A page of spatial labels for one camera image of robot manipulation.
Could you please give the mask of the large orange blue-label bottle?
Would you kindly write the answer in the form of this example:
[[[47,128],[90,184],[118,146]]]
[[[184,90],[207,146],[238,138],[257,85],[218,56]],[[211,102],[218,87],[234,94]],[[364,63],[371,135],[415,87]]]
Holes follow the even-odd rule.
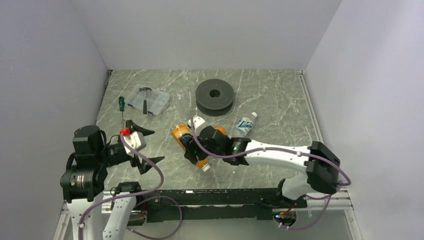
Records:
[[[199,148],[191,131],[184,123],[177,124],[171,130],[171,135],[183,148],[185,159],[204,172],[210,169],[208,155]]]

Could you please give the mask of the clear plastic bottle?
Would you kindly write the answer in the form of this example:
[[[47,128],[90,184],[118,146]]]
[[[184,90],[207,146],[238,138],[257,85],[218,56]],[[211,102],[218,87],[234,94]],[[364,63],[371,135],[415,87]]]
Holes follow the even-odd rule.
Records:
[[[176,92],[175,106],[179,113],[184,113],[186,111],[187,104],[185,100],[185,91],[182,89]]]

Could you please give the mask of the small orange juice bottle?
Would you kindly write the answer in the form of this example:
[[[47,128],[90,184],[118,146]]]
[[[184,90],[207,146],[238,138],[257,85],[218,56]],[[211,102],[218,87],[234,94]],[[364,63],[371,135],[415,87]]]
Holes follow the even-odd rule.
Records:
[[[215,135],[226,135],[225,129],[222,126],[214,126],[213,129]]]

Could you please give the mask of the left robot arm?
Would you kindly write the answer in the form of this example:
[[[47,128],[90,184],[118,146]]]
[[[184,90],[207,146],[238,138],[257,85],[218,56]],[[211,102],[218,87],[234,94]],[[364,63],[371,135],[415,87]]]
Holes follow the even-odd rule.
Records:
[[[104,197],[107,168],[129,162],[140,174],[156,168],[163,157],[147,158],[141,154],[145,137],[155,131],[126,120],[115,144],[107,142],[106,133],[97,125],[87,125],[74,132],[74,152],[69,156],[60,179],[63,199],[69,210],[73,239],[121,240],[133,210],[144,203],[137,181],[121,182],[112,197]]]

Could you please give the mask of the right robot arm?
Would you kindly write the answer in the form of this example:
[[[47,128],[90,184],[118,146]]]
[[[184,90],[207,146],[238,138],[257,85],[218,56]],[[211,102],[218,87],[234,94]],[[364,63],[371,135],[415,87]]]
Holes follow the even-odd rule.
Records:
[[[309,193],[333,195],[341,185],[340,160],[320,141],[309,146],[273,145],[246,137],[229,138],[212,126],[203,128],[199,135],[195,130],[189,134],[190,138],[182,143],[184,156],[191,161],[211,156],[232,166],[266,165],[296,171],[296,176],[278,185],[275,200],[282,208]]]

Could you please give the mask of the white-label water bottle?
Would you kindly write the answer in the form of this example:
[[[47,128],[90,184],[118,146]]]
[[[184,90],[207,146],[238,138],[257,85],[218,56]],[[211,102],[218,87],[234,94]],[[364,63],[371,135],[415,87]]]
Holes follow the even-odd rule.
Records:
[[[245,138],[250,130],[254,127],[258,114],[252,112],[243,116],[233,127],[230,138]]]

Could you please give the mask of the small hammer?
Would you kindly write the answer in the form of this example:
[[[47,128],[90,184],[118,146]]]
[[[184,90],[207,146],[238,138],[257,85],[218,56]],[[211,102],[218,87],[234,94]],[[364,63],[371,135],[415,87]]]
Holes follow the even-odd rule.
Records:
[[[143,92],[143,109],[142,109],[142,113],[144,115],[146,115],[148,113],[148,109],[147,109],[147,91],[151,91],[152,89],[150,87],[140,87],[138,89],[140,92]]]

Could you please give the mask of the clear plastic tray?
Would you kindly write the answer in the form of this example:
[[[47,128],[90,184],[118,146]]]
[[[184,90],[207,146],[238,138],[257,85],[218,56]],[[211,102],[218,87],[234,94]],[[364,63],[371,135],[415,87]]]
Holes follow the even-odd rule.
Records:
[[[139,88],[143,87],[147,86],[140,83],[136,84],[124,98],[124,102],[129,107],[143,111],[144,93],[139,91]],[[147,91],[146,100],[147,113],[154,116],[160,115],[169,103],[170,94],[158,89],[152,89],[151,91]]]

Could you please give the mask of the dark grey perforated spool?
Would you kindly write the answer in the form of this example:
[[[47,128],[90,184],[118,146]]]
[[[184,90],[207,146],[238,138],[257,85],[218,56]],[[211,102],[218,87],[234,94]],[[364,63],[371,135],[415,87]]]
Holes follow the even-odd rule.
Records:
[[[234,100],[233,87],[222,79],[207,79],[201,82],[195,90],[198,110],[210,117],[220,117],[228,113]]]

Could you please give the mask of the green handled screwdriver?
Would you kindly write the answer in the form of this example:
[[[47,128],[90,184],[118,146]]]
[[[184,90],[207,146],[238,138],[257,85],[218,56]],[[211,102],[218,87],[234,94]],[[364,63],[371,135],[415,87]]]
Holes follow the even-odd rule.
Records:
[[[125,110],[125,98],[123,96],[120,96],[118,98],[118,104],[119,104],[119,111],[121,113],[121,125],[124,127],[125,120],[124,120],[124,110]]]

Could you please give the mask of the black base frame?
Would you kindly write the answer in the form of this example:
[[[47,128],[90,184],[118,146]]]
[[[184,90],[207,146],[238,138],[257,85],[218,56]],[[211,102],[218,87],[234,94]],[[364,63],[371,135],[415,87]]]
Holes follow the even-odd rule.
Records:
[[[159,189],[136,196],[131,214],[135,226],[145,220],[160,223],[177,220],[256,219],[272,220],[278,211],[307,207],[306,197],[285,198],[277,188]]]

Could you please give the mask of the aluminium rail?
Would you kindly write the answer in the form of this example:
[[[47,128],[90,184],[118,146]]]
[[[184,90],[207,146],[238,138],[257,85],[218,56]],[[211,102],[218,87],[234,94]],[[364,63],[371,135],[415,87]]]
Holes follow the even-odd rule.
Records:
[[[201,190],[159,190],[142,198],[151,198],[153,196],[168,196],[174,199],[181,208],[197,209],[201,207],[244,207],[257,206],[260,208],[286,211],[292,206],[290,203],[278,203],[275,194],[272,194],[271,188],[256,189],[201,189]],[[322,193],[309,193],[309,196],[302,196],[295,201],[292,210],[321,210],[328,198],[324,198]],[[159,207],[172,206],[173,202],[166,199],[149,200],[146,208],[143,204],[136,209],[158,209]],[[327,206],[327,210],[352,210],[352,203],[347,189],[342,188],[339,192],[332,195]]]

